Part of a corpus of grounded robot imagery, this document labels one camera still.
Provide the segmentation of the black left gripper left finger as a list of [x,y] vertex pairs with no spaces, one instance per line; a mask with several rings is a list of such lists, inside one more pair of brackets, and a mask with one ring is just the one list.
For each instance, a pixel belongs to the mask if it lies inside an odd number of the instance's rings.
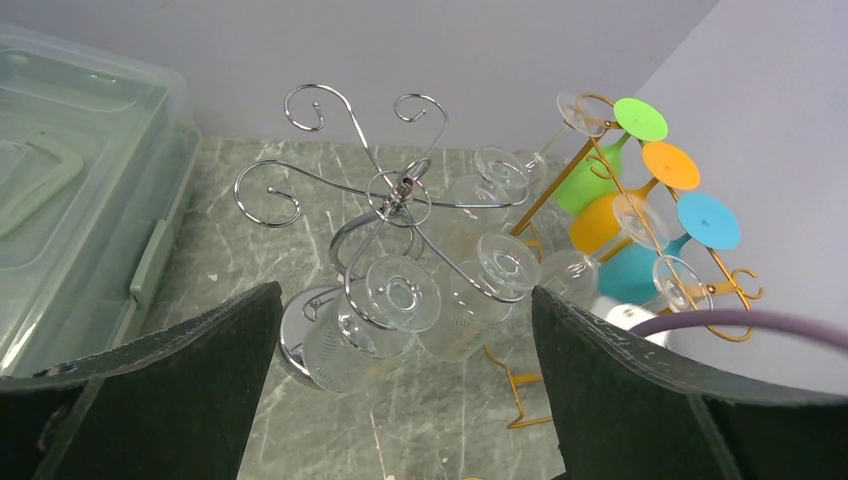
[[283,306],[262,283],[102,353],[1,381],[5,479],[233,479]]

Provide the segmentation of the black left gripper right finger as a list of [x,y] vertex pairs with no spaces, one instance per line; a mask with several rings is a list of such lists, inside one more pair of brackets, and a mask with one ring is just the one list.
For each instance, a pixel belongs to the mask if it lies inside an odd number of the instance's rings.
[[532,327],[568,479],[843,479],[847,400],[737,375],[650,341],[688,327],[751,326],[842,350],[847,334],[746,310],[661,315],[619,328],[544,288]]

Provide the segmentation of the orange plastic wine glass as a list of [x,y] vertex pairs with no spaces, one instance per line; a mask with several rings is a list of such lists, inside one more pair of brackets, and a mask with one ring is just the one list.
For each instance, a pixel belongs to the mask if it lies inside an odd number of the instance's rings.
[[648,249],[668,246],[668,227],[647,202],[648,195],[659,184],[693,190],[701,182],[700,170],[686,152],[667,142],[645,144],[641,157],[652,178],[638,189],[608,193],[590,203],[569,229],[578,250],[594,254],[623,238]]

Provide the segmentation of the blue plastic wine glass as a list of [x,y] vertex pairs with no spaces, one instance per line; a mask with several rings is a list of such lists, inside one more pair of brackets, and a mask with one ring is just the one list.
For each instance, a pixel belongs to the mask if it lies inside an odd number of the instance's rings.
[[[741,228],[733,211],[710,195],[698,192],[682,195],[676,213],[684,234],[665,247],[666,255],[678,257],[690,240],[718,250],[734,249],[741,241]],[[652,270],[657,259],[654,249],[638,244],[623,248],[600,266],[599,293],[631,304],[644,304],[656,298],[658,291]]]

